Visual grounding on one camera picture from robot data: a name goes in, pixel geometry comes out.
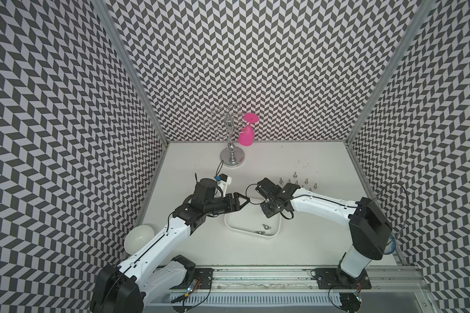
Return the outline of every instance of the wire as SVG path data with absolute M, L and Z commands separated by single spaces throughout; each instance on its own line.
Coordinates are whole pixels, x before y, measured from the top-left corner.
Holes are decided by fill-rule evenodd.
M 331 288 L 329 288 L 329 291 L 327 291 L 327 298 L 329 299 L 329 301 L 331 301 L 332 305 L 334 305 L 337 309 L 343 311 L 343 309 L 341 309 L 339 306 L 335 305 L 334 302 L 332 302 L 330 294 L 331 294 L 331 289 L 334 288 L 334 287 L 343 287 L 343 286 L 341 286 L 341 285 L 332 285 Z
M 222 168 L 223 168 L 223 160 L 221 160 L 221 162 L 219 162 L 218 168 L 216 169 L 216 175 L 214 176 L 214 179 L 216 179 L 216 177 L 219 175 Z
M 317 196 L 313 196 L 313 195 L 311 195 L 311 194 L 302 194 L 302 195 L 299 195 L 299 196 L 294 197 L 294 198 L 292 198 L 292 199 L 288 199 L 288 200 L 284 201 L 284 203 L 289 202 L 289 201 L 294 200 L 294 199 L 297 199 L 297 198 L 301 198 L 301 197 L 317 198 L 317 199 L 320 199 L 320 200 L 332 202 L 332 203 L 337 204 L 337 205 L 340 205 L 340 206 L 345 206 L 344 204 L 341 204 L 341 203 L 339 203 L 339 202 L 336 202 L 336 201 L 333 201 L 333 200 L 329 200 L 329 199 L 324 199 L 324 198 L 317 197 Z M 357 208 L 356 206 L 345 206 L 345 207 L 348 207 L 348 208 L 351 208 L 351 209 Z
M 169 217 L 167 218 L 167 230 L 165 232 L 169 232 L 169 221 L 170 221 L 170 218 L 171 218 L 171 215 L 173 214 L 174 212 L 171 212 L 169 214 Z
M 252 185 L 257 185 L 257 184 L 250 184 L 250 185 L 247 186 L 247 188 L 245 189 L 245 197 L 249 199 L 249 203 L 250 203 L 250 204 L 260 205 L 260 204 L 264 203 L 266 200 L 263 200 L 263 201 L 260 202 L 260 203 L 252 203 L 252 202 L 251 202 L 251 199 L 250 199 L 249 197 L 247 197 L 247 190 L 248 190 L 249 187 L 251 187 Z
M 385 191 L 387 189 L 387 187 L 391 186 L 391 185 L 399 185 L 402 190 L 404 191 L 404 193 L 406 194 L 406 218 L 404 219 L 404 222 L 402 222 L 402 227 L 401 229 L 393 236 L 393 239 L 390 240 L 389 243 L 387 243 L 386 245 L 389 245 L 391 244 L 396 238 L 397 236 L 402 232 L 402 230 L 404 229 L 404 226 L 406 225 L 407 221 L 409 220 L 409 194 L 407 193 L 407 190 L 406 188 L 400 183 L 400 182 L 396 182 L 396 183 L 388 183 L 386 186 L 384 186 L 382 188 L 382 190 L 380 190 L 377 194 L 376 194 L 376 197 L 374 198 L 374 200 L 372 200 L 369 204 L 373 203 L 376 201 L 376 199 L 381 195 L 381 193 L 383 191 Z
M 293 219 L 293 218 L 294 218 L 294 213 L 293 213 L 293 211 L 291 211 L 291 218 L 288 218 L 287 216 L 285 216 L 285 215 L 282 213 L 282 211 L 280 211 L 279 213 L 280 213 L 280 215 L 282 215 L 282 217 L 285 218 L 285 219 Z
M 106 300 L 108 299 L 108 296 L 110 295 L 110 292 L 111 290 L 113 289 L 113 287 L 115 287 L 115 285 L 118 283 L 118 281 L 122 278 L 122 276 L 124 275 L 124 273 L 120 274 L 120 276 L 117 278 L 117 280 L 115 280 L 115 282 L 113 283 L 113 285 L 111 285 L 110 289 L 108 289 L 108 292 L 106 293 L 106 296 L 105 296 L 105 299 L 103 300 L 103 304 L 101 304 L 101 309 L 104 308 L 105 306 L 105 303 L 106 303 Z
M 193 309 L 193 308 L 195 308 L 195 307 L 197 307 L 197 306 L 199 306 L 199 305 L 203 304 L 203 303 L 204 303 L 204 301 L 206 301 L 206 300 L 207 300 L 207 298 L 209 297 L 209 295 L 210 295 L 210 292 L 211 292 L 212 290 L 213 290 L 213 282 L 212 282 L 212 280 L 211 280 L 211 282 L 210 282 L 210 289 L 209 289 L 209 293 L 208 293 L 208 294 L 207 294 L 207 296 L 204 298 L 204 300 L 202 300 L 202 301 L 201 301 L 200 303 L 198 303 L 198 304 L 195 304 L 194 306 L 192 306 L 191 308 L 189 308 L 189 309 L 188 309 L 188 310 L 186 310 L 185 312 L 188 312 L 189 310 L 191 310 L 191 309 Z

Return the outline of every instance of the blue object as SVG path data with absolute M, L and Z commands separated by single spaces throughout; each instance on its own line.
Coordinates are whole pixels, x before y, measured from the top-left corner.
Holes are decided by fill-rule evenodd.
M 393 252 L 395 251 L 395 240 L 393 239 L 392 234 L 390 234 L 389 242 L 390 241 L 391 243 L 386 245 L 385 252 L 383 252 L 383 254 L 393 254 Z

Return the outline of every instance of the black and white patterned wall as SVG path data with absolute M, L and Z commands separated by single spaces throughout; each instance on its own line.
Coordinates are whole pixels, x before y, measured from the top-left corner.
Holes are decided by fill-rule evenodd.
M 470 1 L 437 1 L 354 150 L 374 190 L 402 182 L 398 240 L 444 312 L 470 312 Z M 396 188 L 383 196 L 396 230 Z
M 257 140 L 345 139 L 420 0 L 107 0 L 169 140 L 253 112 Z
M 87 311 L 162 150 L 88 0 L 0 1 L 0 312 Z

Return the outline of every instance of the mounting plate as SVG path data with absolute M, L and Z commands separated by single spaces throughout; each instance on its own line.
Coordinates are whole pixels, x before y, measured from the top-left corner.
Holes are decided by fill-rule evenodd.
M 340 285 L 338 279 L 336 278 L 336 267 L 322 267 L 322 268 L 315 268 L 312 272 L 315 272 L 315 280 L 317 280 L 317 284 L 319 285 L 319 289 L 326 289 L 328 290 L 332 286 L 334 287 L 333 290 L 339 289 L 357 289 L 357 284 L 350 284 L 348 286 Z M 365 273 L 364 277 L 360 280 L 362 284 L 362 289 L 371 289 L 371 281 L 367 276 L 367 272 Z
M 195 273 L 193 275 L 193 278 L 200 278 L 201 279 L 201 284 L 198 286 L 198 289 L 210 289 L 210 285 L 213 283 L 213 272 L 214 269 L 210 267 L 206 268 L 196 268 Z M 177 290 L 177 289 L 183 289 L 185 290 L 185 287 L 182 286 L 176 286 L 172 287 L 172 290 Z

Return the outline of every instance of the stand base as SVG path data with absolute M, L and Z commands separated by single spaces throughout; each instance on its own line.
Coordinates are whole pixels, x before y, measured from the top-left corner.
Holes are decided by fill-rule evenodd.
M 235 147 L 234 152 L 229 152 L 228 148 L 224 148 L 223 151 L 221 151 L 220 158 L 223 160 L 224 166 L 237 167 L 244 162 L 245 153 L 239 147 Z
M 335 286 L 334 289 L 357 289 L 357 283 L 352 283 L 349 285 L 342 285 L 338 278 L 336 277 L 336 267 L 331 268 L 315 268 L 312 272 L 314 272 L 314 278 L 317 280 L 317 284 L 319 285 L 319 289 L 330 289 L 332 286 Z M 365 275 L 359 280 L 359 283 L 362 284 L 362 289 L 371 289 L 371 282 L 369 281 L 369 277 L 367 273 L 364 271 Z

